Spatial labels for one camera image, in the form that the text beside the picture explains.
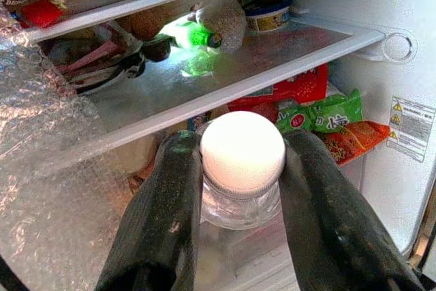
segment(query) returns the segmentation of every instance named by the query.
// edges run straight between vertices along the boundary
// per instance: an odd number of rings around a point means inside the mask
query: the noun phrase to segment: plastic container
[[[231,112],[203,131],[203,218],[233,230],[270,221],[280,211],[277,179],[285,161],[277,128],[258,114]]]
[[[257,32],[274,31],[284,27],[290,19],[291,0],[269,7],[257,7],[254,3],[245,6],[248,27]]]

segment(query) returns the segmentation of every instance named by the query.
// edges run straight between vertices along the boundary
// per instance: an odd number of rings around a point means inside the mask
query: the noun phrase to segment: red bag
[[[294,99],[299,104],[314,102],[326,97],[328,64],[323,64],[306,73],[297,75],[294,82],[285,80],[251,95],[230,102],[228,106],[255,106],[285,99]]]
[[[236,112],[239,110],[245,112],[255,112],[256,114],[262,115],[270,122],[275,123],[277,117],[279,116],[279,109],[276,104],[260,104],[256,106],[232,106],[229,107],[231,112]]]

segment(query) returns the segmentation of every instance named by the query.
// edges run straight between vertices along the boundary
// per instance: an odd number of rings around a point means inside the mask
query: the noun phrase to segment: green bottle
[[[210,32],[203,25],[196,22],[173,22],[163,27],[160,33],[170,35],[175,44],[183,49],[195,49],[199,46],[218,48],[221,36]]]

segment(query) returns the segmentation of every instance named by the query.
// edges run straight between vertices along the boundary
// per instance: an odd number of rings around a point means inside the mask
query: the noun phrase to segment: container lid
[[[251,198],[279,178],[285,144],[277,128],[253,112],[231,112],[214,120],[200,143],[203,169],[224,194]]]
[[[247,16],[257,16],[276,12],[283,8],[289,7],[292,4],[292,0],[283,0],[281,3],[277,3],[268,7],[258,7],[255,3],[248,3],[244,7],[245,14]]]

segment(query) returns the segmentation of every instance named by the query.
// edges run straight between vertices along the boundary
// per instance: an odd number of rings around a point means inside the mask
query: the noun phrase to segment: white refrigerator wall
[[[296,4],[309,8],[312,14],[413,33],[418,53],[408,64],[376,63],[348,56],[335,66],[331,79],[340,90],[349,93],[358,88],[367,92],[367,119],[389,124],[392,96],[436,107],[434,0],[296,0]],[[354,173],[361,177],[354,182],[360,183],[360,190],[403,253],[413,245],[433,185],[435,125],[422,163],[388,148],[384,142],[357,167],[362,174]]]

